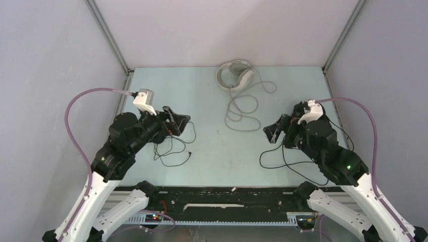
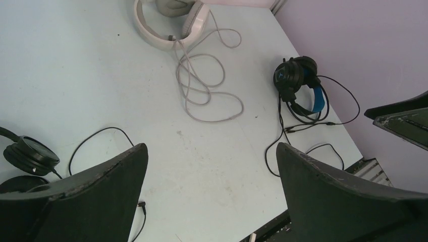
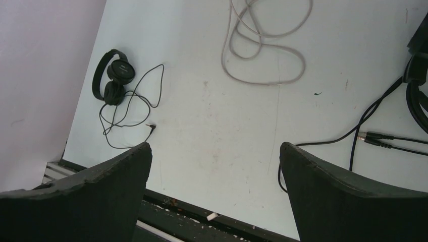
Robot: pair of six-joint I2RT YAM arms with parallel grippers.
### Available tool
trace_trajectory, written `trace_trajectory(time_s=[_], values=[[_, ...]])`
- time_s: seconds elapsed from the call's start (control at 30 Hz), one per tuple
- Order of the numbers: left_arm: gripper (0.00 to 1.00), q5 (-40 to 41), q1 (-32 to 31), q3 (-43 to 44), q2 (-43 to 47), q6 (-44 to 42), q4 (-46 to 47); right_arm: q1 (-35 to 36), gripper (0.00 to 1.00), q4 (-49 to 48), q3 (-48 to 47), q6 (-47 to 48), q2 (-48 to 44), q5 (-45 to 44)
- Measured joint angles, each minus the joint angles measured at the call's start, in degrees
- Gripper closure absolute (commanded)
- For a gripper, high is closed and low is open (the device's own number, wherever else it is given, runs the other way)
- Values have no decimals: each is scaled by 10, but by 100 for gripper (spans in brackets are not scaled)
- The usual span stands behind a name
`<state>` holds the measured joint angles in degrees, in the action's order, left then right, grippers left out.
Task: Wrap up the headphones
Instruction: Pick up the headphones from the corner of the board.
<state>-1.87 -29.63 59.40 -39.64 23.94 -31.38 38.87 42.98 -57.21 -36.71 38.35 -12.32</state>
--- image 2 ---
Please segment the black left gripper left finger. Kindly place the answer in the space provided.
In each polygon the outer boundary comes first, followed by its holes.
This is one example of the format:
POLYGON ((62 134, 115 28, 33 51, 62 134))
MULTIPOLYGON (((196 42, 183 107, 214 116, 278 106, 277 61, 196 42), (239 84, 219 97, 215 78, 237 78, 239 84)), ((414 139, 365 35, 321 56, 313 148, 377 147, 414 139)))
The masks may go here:
POLYGON ((1 241, 127 241, 147 165, 140 143, 70 177, 1 194, 1 241))

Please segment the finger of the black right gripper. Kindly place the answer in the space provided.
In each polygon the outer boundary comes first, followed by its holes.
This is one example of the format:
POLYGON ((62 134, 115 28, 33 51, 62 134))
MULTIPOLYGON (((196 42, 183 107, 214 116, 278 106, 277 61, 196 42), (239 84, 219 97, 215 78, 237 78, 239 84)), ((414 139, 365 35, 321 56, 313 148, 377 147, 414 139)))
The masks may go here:
POLYGON ((427 92, 401 102, 367 109, 373 125, 427 150, 427 92))

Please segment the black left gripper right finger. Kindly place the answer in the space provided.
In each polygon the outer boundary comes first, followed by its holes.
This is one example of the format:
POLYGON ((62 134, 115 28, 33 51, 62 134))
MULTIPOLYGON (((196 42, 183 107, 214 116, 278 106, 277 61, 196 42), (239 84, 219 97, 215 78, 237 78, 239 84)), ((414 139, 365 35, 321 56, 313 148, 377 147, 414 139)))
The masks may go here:
POLYGON ((286 143, 276 158, 298 241, 427 241, 427 194, 377 184, 286 143))

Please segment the black and blue gaming headset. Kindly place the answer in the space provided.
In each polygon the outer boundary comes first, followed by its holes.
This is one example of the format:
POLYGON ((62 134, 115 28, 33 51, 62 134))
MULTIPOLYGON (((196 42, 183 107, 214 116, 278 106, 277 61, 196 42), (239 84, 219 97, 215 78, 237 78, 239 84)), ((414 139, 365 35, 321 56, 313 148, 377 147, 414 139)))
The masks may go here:
POLYGON ((317 63, 314 59, 308 56, 283 59, 283 62, 274 71, 273 83, 282 102, 286 103, 292 115, 303 124, 311 125, 327 118, 329 108, 327 108, 325 116, 322 116, 322 111, 328 107, 329 101, 317 76, 317 63), (307 86, 313 91, 312 110, 306 109, 296 102, 296 93, 302 86, 307 86))

